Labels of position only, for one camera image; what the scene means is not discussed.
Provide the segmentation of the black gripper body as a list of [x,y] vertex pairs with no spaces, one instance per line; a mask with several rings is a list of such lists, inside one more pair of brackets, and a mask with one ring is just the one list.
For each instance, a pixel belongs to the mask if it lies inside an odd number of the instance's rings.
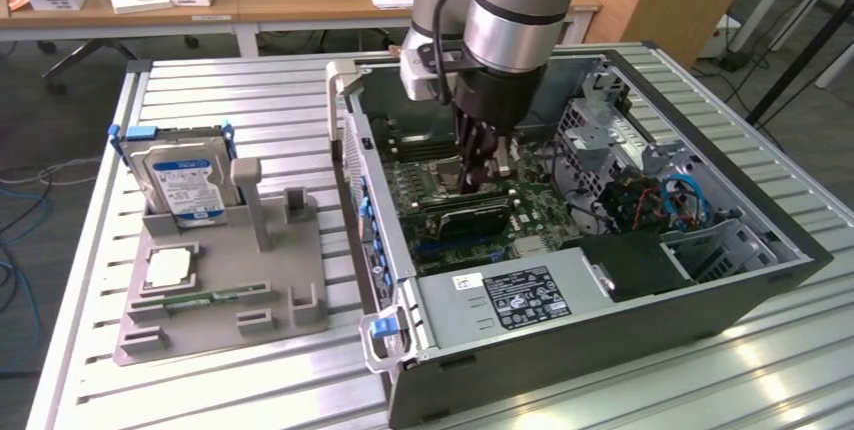
[[458,74],[455,106],[499,133],[510,133],[529,114],[543,77],[543,66],[523,73],[465,71]]

